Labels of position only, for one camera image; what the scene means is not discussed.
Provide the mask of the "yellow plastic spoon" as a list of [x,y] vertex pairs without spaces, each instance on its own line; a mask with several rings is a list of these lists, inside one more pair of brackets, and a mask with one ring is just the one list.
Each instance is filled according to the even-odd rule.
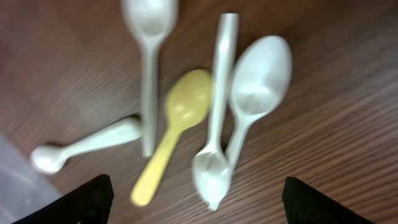
[[181,134],[206,118],[211,91],[211,72],[205,69],[186,73],[170,89],[165,102],[167,129],[132,189],[130,200],[134,205],[143,207],[153,199]]

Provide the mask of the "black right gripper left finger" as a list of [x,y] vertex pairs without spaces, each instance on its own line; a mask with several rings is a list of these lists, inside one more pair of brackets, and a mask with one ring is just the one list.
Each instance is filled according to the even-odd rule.
[[101,174],[13,224],[107,224],[113,198],[111,178]]

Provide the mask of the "white spoon large bowl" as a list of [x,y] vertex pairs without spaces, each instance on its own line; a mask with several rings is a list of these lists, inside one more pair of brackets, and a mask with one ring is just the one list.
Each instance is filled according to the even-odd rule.
[[225,151],[234,170],[250,126],[282,102],[292,78],[292,53],[287,41],[268,35],[253,42],[236,62],[229,107],[234,130]]

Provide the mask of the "white spoon bowl down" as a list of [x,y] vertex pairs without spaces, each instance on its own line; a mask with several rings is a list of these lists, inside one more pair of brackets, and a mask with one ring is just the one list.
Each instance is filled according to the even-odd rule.
[[221,133],[226,113],[228,78],[233,69],[238,38],[239,14],[220,15],[212,68],[213,101],[209,114],[205,147],[192,160],[195,188],[208,209],[215,211],[229,187],[229,162],[221,148]]

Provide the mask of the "white spoon long handle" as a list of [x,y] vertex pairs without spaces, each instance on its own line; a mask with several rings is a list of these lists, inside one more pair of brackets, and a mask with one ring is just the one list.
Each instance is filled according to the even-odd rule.
[[177,0],[121,0],[121,12],[141,51],[142,155],[155,149],[158,120],[159,52],[178,21]]

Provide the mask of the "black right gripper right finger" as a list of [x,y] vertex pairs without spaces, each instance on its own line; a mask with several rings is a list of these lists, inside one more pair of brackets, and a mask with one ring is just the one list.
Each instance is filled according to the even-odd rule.
[[373,224],[296,177],[285,179],[282,202],[288,224]]

